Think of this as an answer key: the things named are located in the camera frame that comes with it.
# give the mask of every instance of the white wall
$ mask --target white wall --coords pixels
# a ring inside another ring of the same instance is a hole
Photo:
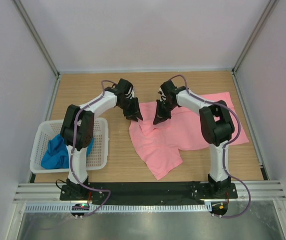
[[[279,1],[238,73],[267,171],[286,192],[286,1]]]
[[[17,184],[29,174],[31,146],[54,80],[13,3],[0,1],[0,239]]]
[[[268,0],[22,0],[60,71],[231,69]]]

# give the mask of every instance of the wooden table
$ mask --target wooden table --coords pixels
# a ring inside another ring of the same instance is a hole
[[[88,102],[101,93],[101,80],[118,82],[124,78],[133,83],[141,103],[159,99],[159,86],[176,75],[177,72],[132,72],[132,73],[97,73],[64,74],[61,78],[51,119],[63,119],[70,104],[79,105]],[[229,168],[231,174],[242,180],[262,180],[262,173],[248,131],[248,126],[241,104],[228,71],[183,72],[189,88],[199,94],[230,92],[235,110],[245,129],[250,142],[229,147]],[[182,79],[174,80],[176,86],[182,86]],[[107,165],[101,170],[89,171],[90,182],[155,182],[145,163],[136,154],[129,137],[130,121],[126,120],[118,107],[101,115],[108,121],[109,154]],[[183,163],[171,170],[160,181],[206,181],[210,170],[209,149],[180,151]],[[40,173],[36,175],[37,183],[52,183],[57,179],[66,180],[67,173]]]

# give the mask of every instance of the blue cloth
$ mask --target blue cloth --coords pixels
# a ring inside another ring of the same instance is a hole
[[[94,138],[87,147],[86,156],[88,156],[93,147]],[[47,151],[42,158],[41,166],[45,169],[67,169],[69,168],[68,152],[64,139],[60,134],[48,142]]]

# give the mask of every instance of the pink fabric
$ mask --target pink fabric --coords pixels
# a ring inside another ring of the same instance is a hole
[[[227,106],[235,111],[229,92],[202,97],[215,102],[224,100]],[[189,109],[176,107],[172,110],[171,119],[153,125],[156,102],[140,103],[139,107],[144,120],[132,121],[129,134],[137,154],[157,180],[183,162],[179,150],[198,150],[209,146],[202,136],[199,116]],[[234,137],[237,132],[237,122],[234,116],[232,120],[235,126]],[[242,128],[239,138],[232,145],[248,142]]]

